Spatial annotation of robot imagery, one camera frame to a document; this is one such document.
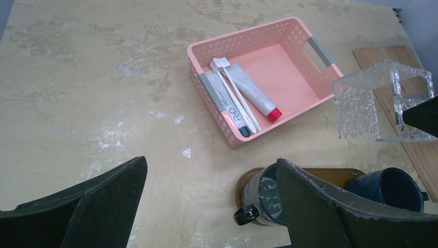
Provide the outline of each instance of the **gray basket handle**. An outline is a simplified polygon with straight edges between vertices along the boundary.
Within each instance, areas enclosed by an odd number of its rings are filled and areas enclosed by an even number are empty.
[[[329,67],[331,64],[334,63],[332,58],[328,55],[328,53],[325,51],[325,49],[321,46],[321,44],[315,38],[315,36],[309,37],[309,39],[307,41],[309,42],[310,46],[314,49],[316,54],[324,62],[325,66]]]

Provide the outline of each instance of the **white toothpaste tube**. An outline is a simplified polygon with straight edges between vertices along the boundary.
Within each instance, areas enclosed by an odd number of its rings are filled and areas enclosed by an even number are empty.
[[[275,103],[269,99],[238,64],[227,67],[227,72],[237,86],[237,89],[270,121],[274,122],[282,115],[282,112],[278,110]]]
[[[227,110],[237,129],[239,129],[241,135],[243,137],[249,137],[251,133],[246,126],[246,122],[232,102],[219,76],[213,71],[207,71],[204,74],[207,77],[208,81],[210,81],[211,86],[214,88],[214,91],[217,93],[217,96],[223,103],[225,109]]]

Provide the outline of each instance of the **clear acrylic holder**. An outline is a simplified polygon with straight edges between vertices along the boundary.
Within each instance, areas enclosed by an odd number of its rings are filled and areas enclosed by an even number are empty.
[[[403,96],[400,82],[416,76],[424,78],[426,94],[418,92]],[[383,137],[379,131],[373,90],[386,85],[391,85],[393,90],[397,130],[393,136]],[[333,83],[333,88],[340,139],[397,142],[438,140],[420,129],[406,125],[402,118],[403,110],[435,96],[429,71],[384,60],[357,73],[337,79]]]

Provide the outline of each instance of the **white toothbrush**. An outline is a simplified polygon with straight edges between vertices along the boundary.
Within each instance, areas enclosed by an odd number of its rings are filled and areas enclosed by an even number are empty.
[[[227,71],[226,67],[231,65],[230,62],[228,62],[228,60],[225,57],[220,58],[220,59],[222,60],[222,66],[223,66],[222,71],[225,72],[225,75],[227,76],[227,78],[230,81],[234,91],[236,92],[236,95],[239,98],[240,103],[242,104],[243,108],[246,110],[246,113],[248,114],[248,116],[250,117],[250,119],[253,122],[254,126],[256,127],[257,132],[261,132],[261,127],[259,125],[259,122],[257,122],[257,119],[254,116],[253,112],[249,108],[248,104],[246,103],[246,101],[243,98],[242,94],[240,93],[239,89],[237,89],[237,86],[234,84],[232,78],[228,74],[228,71]]]
[[[230,87],[228,86],[227,82],[225,82],[225,79],[220,72],[221,67],[223,67],[220,63],[221,63],[221,61],[218,58],[214,58],[212,60],[212,62],[210,62],[210,67],[219,76],[219,78],[221,78],[222,84],[224,85],[225,89],[227,90],[228,94],[230,95],[231,100],[233,101],[234,105],[237,107],[237,110],[240,112],[243,119],[245,120],[249,131],[252,134],[256,134],[257,129],[255,128],[253,122],[251,121],[251,118],[248,116],[245,109],[240,104],[239,100],[236,98],[236,96],[234,95],[234,93],[232,92]]]

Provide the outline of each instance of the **black mug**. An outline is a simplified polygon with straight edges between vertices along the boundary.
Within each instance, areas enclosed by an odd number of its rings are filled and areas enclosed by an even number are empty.
[[[257,173],[242,192],[243,207],[234,214],[234,221],[242,226],[257,219],[262,225],[287,226],[277,184],[277,164]]]

